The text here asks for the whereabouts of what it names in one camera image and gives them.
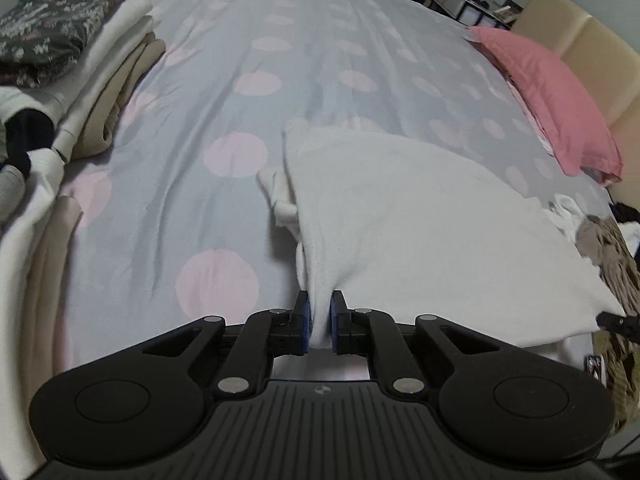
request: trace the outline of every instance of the floral print garment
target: floral print garment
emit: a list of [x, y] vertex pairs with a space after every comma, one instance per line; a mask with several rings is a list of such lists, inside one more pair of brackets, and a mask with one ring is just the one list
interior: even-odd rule
[[123, 1], [18, 1], [0, 18], [0, 84], [37, 88], [71, 70]]

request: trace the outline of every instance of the pillow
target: pillow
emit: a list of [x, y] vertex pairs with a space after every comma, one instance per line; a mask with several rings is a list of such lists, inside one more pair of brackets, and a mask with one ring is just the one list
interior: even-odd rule
[[623, 161], [607, 121], [587, 90], [556, 54], [508, 30], [470, 27], [502, 65], [542, 126], [567, 175], [581, 168], [619, 181]]

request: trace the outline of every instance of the silver screw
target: silver screw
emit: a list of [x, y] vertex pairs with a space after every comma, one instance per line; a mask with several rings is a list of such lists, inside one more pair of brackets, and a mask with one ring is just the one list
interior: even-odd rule
[[392, 386], [396, 392], [401, 394], [416, 394], [424, 389], [424, 383], [412, 377], [396, 379]]
[[242, 377], [227, 377], [218, 381], [218, 388], [227, 394], [239, 394], [249, 387], [249, 381]]

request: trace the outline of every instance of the gray bedding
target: gray bedding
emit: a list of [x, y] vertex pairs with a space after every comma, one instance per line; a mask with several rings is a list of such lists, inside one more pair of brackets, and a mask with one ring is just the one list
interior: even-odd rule
[[295, 243], [273, 226], [255, 179], [282, 163], [291, 118], [433, 142], [525, 197], [544, 203], [559, 192], [607, 213], [608, 194], [584, 174], [562, 173], [465, 27], [423, 6], [154, 5], [167, 54], [124, 111], [113, 149], [66, 172], [63, 192], [84, 216], [58, 323], [61, 368], [207, 314], [232, 324], [292, 305]]

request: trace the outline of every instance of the leather headboard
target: leather headboard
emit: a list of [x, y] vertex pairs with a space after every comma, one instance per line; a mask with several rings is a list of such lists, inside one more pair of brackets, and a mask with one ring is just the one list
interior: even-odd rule
[[569, 0], [531, 0], [511, 30], [558, 54], [578, 76], [625, 161], [611, 196], [640, 210], [640, 55]]

